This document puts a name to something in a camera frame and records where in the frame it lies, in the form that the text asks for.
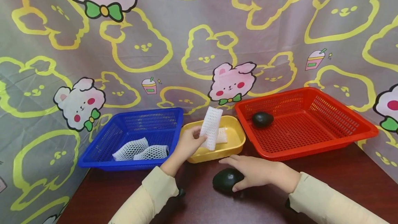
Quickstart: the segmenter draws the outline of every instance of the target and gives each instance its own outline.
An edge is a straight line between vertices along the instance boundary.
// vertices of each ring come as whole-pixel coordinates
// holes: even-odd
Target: drink cup illustration
[[[147,94],[157,94],[156,82],[153,77],[142,81],[142,87]]]
[[[324,48],[322,50],[315,50],[312,52],[307,59],[305,70],[317,69],[319,64],[321,64],[322,60],[325,58],[325,51],[327,51],[327,49]]]

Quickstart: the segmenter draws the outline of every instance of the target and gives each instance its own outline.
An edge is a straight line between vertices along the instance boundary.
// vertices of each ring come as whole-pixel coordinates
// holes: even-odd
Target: blue basket
[[[145,137],[148,144],[167,145],[173,153],[182,126],[182,108],[125,112],[113,116],[80,157],[80,167],[105,171],[152,169],[167,158],[115,161],[112,154],[127,142]]]

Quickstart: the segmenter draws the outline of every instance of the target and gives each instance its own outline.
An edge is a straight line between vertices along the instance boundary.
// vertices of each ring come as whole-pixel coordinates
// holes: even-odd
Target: beige sleeve
[[[353,200],[316,178],[301,172],[301,179],[289,195],[290,207],[319,224],[388,224]]]
[[[108,224],[149,224],[167,200],[177,195],[175,179],[155,167]]]

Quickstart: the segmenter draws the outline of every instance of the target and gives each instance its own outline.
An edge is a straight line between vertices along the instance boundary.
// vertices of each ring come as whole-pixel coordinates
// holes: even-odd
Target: left hand
[[[162,166],[160,166],[163,172],[174,177],[180,166],[197,151],[204,141],[206,141],[206,136],[199,137],[200,130],[201,126],[197,125],[184,131],[174,152]]]

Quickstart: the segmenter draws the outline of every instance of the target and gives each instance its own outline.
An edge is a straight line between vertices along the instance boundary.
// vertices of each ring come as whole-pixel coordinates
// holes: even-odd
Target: foam net sleeve
[[[224,127],[218,129],[216,143],[226,143],[226,132]]]
[[[169,155],[169,147],[161,145],[149,146],[142,153],[134,156],[134,160],[162,159]]]
[[[142,153],[149,147],[146,138],[133,140],[122,146],[118,151],[112,154],[115,161],[133,160],[134,156]]]
[[[207,148],[210,151],[215,150],[222,112],[222,109],[217,109],[211,106],[207,109],[202,129],[200,130],[200,136],[206,135],[207,140],[201,145],[201,147]]]

